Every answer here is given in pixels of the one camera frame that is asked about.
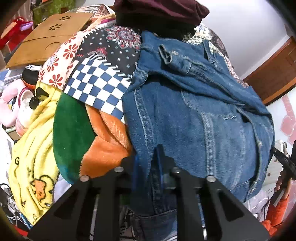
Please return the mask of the orange sleeve forearm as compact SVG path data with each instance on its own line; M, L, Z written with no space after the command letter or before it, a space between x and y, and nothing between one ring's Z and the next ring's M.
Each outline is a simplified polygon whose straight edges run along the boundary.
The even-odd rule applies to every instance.
M271 237L281 229L282 220L287 209L288 198L289 196L286 199L281 199L276 207L271 204L268 207L266 219L261 222Z

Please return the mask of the person's right hand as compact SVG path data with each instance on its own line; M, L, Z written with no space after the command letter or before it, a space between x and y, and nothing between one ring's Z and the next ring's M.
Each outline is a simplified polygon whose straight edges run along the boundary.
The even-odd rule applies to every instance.
M280 172L280 175L277 179L275 188L274 188L274 192L279 191L282 187L285 187L285 192L282 196L282 200L286 200L289 197L290 194L290 189L291 189L291 183L292 183L292 179L291 178L287 178L287 172L285 170L282 170Z

